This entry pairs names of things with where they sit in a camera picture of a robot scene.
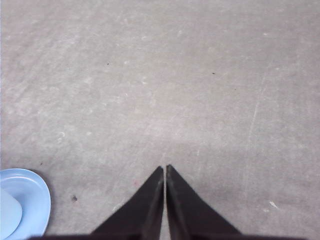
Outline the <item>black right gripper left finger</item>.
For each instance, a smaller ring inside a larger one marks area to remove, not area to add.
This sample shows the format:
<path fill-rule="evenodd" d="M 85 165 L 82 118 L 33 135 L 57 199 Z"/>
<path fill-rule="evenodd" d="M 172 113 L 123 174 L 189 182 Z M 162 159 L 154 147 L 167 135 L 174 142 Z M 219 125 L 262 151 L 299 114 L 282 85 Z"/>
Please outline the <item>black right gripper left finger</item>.
<path fill-rule="evenodd" d="M 164 211 L 164 170 L 157 167 L 136 193 L 91 235 L 99 240 L 158 240 Z"/>

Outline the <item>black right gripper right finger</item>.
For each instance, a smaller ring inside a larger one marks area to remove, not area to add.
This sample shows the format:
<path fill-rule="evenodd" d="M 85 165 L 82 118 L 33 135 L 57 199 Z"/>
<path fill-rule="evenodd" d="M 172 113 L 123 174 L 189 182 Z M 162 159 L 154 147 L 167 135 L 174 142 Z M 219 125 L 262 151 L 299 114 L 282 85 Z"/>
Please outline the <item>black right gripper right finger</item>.
<path fill-rule="evenodd" d="M 242 235 L 171 164 L 166 166 L 166 205 L 172 240 L 226 240 Z"/>

